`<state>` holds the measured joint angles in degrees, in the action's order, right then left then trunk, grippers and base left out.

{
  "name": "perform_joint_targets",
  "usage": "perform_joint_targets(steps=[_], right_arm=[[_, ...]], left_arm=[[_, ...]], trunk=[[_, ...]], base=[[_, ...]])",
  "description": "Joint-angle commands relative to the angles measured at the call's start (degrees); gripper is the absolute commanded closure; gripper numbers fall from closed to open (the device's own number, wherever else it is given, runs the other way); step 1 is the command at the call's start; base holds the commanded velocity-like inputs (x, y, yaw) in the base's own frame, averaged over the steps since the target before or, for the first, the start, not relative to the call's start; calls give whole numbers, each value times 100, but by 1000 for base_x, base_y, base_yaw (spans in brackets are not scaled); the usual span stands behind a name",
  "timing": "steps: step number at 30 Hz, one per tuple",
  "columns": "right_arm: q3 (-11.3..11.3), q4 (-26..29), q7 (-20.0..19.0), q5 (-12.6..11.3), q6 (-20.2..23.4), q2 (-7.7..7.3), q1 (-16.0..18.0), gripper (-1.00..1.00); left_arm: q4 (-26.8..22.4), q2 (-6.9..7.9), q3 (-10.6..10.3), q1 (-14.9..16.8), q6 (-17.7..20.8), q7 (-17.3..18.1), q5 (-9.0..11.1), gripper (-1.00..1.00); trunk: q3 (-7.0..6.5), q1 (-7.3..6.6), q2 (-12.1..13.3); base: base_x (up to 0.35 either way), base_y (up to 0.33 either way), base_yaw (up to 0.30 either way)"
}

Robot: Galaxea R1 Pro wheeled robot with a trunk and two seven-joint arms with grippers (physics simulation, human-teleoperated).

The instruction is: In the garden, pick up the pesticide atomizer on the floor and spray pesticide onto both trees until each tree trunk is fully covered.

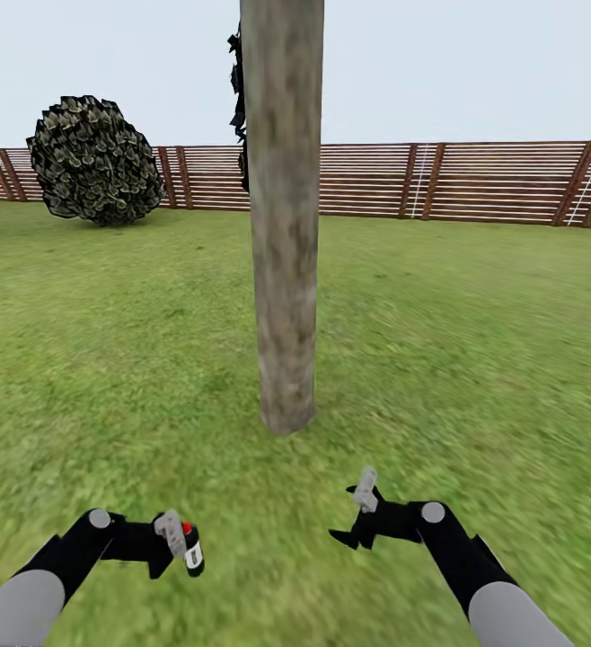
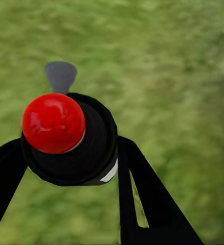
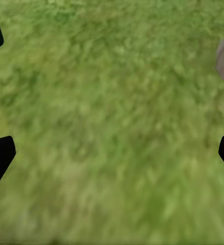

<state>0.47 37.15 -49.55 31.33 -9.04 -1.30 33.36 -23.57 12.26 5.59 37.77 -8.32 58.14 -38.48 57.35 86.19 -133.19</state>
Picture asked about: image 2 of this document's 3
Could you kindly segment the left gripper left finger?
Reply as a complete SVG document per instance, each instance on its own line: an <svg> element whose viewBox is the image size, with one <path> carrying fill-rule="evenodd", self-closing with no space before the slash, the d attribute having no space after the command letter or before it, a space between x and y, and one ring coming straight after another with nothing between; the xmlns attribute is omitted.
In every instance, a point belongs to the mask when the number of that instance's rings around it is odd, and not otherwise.
<svg viewBox="0 0 224 245"><path fill-rule="evenodd" d="M0 222L27 168L20 138L0 146Z"/></svg>

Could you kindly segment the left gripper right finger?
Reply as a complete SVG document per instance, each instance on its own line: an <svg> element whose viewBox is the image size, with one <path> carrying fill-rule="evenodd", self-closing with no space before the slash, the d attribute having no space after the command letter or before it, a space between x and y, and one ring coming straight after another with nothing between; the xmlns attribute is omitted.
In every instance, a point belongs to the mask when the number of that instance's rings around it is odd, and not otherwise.
<svg viewBox="0 0 224 245"><path fill-rule="evenodd" d="M137 144L118 137L121 245L204 245ZM130 173L149 228L138 225Z"/></svg>

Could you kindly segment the pesticide atomizer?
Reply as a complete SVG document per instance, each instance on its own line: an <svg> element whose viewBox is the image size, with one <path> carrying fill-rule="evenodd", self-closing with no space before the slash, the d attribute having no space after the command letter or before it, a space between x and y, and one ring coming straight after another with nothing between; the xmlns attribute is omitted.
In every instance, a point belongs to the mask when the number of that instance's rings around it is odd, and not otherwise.
<svg viewBox="0 0 224 245"><path fill-rule="evenodd" d="M69 89L79 73L67 62L45 66L52 93L26 107L20 146L28 167L41 179L63 186L95 186L118 169L118 128L96 98Z"/></svg>

